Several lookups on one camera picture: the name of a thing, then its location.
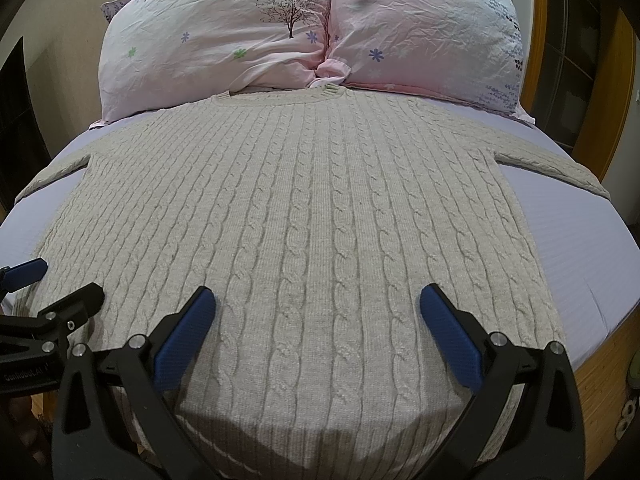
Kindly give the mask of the dark wall television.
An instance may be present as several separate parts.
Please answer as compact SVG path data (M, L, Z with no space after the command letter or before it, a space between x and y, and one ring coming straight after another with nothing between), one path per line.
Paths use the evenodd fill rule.
M32 108L23 38L1 67L1 206L9 212L28 182L51 161Z

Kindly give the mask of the pink floral pillow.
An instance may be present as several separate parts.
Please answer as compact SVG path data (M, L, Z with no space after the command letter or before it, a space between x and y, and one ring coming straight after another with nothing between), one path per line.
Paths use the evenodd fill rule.
M104 122L246 88L303 89L330 0L115 0L99 60Z
M331 0L320 84L427 96L530 122L513 0Z

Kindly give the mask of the beige cable knit sweater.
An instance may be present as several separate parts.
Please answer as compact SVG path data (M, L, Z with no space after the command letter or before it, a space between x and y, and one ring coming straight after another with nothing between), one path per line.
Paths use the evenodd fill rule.
M90 282L80 338L113 348L198 286L219 307L177 415L239 479L407 479L460 415L418 311L437 284L486 330L563 326L509 164L601 194L584 166L414 96L221 94L142 116L52 162L82 178L35 248L33 314Z

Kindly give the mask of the lavender bed sheet mattress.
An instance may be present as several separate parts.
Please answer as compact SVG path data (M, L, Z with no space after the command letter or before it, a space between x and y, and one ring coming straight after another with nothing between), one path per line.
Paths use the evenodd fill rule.
M454 103L429 100L454 114L568 157L537 127ZM64 158L155 112L81 133L53 159ZM525 212L559 311L574 369L582 366L639 303L639 248L610 200L518 167L500 165ZM85 169L23 198L1 225L1 267L32 258L37 243Z

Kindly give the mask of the pink floral left pillow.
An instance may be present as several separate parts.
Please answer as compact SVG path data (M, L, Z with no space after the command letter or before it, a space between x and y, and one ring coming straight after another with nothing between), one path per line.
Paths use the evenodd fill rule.
M303 89L330 0L115 0L99 60L104 122L246 88Z

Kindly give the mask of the wooden framed glass door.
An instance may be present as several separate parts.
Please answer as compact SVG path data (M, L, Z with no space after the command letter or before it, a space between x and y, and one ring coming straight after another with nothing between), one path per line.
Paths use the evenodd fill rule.
M624 0L534 0L523 105L598 179L624 130L636 38Z

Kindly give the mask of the pink floral right pillow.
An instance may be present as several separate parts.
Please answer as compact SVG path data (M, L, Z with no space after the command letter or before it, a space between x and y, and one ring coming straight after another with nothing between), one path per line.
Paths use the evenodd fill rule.
M513 0L331 0L320 84L427 96L530 122Z

